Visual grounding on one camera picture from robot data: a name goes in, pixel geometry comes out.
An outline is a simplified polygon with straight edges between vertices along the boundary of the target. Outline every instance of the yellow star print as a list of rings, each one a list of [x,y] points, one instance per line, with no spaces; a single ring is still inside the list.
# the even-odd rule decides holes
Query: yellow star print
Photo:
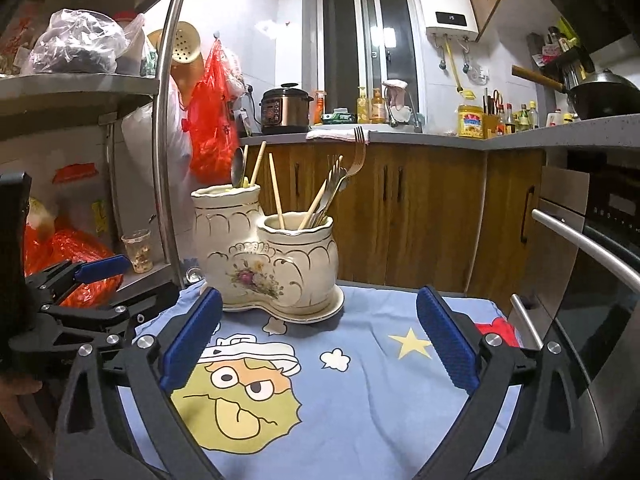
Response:
[[[418,339],[414,334],[413,328],[409,329],[409,332],[406,333],[405,337],[402,337],[400,335],[390,335],[389,337],[402,343],[398,360],[402,359],[412,350],[415,350],[422,355],[426,355],[429,359],[431,359],[431,356],[427,354],[427,351],[424,349],[425,346],[431,346],[431,341],[427,341],[426,339]]]

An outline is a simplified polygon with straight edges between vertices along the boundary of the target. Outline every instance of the cartoon face print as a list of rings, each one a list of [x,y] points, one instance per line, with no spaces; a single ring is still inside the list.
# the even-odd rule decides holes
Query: cartoon face print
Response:
[[[300,423],[289,379],[299,371],[290,345],[252,335],[218,339],[172,401],[203,448],[256,453]]]

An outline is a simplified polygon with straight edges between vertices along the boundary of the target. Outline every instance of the rice cooker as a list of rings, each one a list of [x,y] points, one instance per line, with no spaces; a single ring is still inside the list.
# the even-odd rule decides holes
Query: rice cooker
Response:
[[[309,131],[309,103],[313,98],[296,86],[296,83],[285,83],[264,93],[260,102],[263,134],[306,134]]]

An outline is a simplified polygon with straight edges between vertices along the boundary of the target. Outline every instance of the floral pattern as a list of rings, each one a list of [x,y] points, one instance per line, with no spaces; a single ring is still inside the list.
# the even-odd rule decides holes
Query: floral pattern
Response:
[[[284,294],[284,287],[277,282],[273,274],[263,272],[264,263],[257,261],[249,265],[247,260],[242,260],[242,264],[243,267],[234,264],[233,273],[227,273],[235,287],[242,286],[274,300]]]

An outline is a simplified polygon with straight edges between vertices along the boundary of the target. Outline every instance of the plastic cup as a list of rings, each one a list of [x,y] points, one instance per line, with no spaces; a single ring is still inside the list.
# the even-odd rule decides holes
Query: plastic cup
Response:
[[[133,265],[134,272],[142,274],[153,269],[154,263],[151,261],[151,231],[143,229],[136,231],[131,236],[123,236],[124,248],[127,257]]]

